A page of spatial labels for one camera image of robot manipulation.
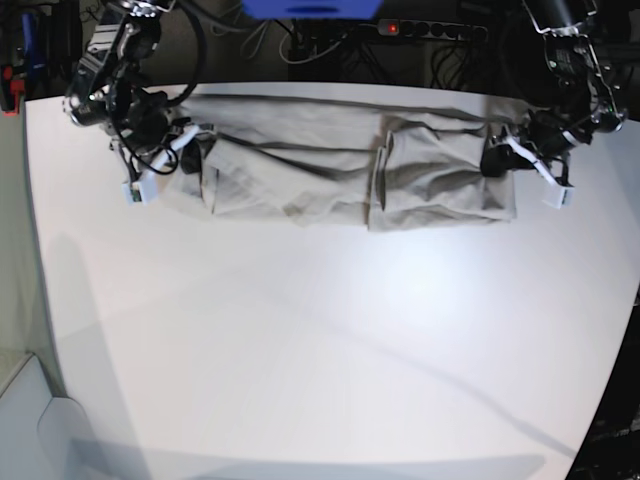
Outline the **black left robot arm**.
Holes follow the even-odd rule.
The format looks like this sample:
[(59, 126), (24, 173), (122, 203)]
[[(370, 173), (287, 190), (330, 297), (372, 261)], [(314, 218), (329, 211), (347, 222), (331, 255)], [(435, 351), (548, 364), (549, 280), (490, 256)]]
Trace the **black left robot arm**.
[(530, 108), (487, 142), (480, 163), (488, 178), (514, 170), (550, 172), (569, 183), (569, 157), (628, 117), (624, 75), (636, 47), (628, 11), (616, 1), (519, 1), (506, 12), (496, 45), (506, 86)]

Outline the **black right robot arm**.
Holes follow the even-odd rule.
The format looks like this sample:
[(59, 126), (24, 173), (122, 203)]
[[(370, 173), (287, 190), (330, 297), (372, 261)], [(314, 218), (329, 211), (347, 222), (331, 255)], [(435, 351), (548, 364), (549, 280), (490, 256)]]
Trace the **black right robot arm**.
[[(194, 33), (196, 60), (185, 89), (171, 98), (148, 90), (141, 66), (161, 40), (161, 16), (175, 9)], [(172, 114), (198, 86), (206, 54), (204, 29), (187, 1), (106, 1), (66, 90), (64, 111), (78, 126), (105, 129), (131, 182), (147, 172), (171, 175), (181, 163), (171, 142), (187, 125)]]

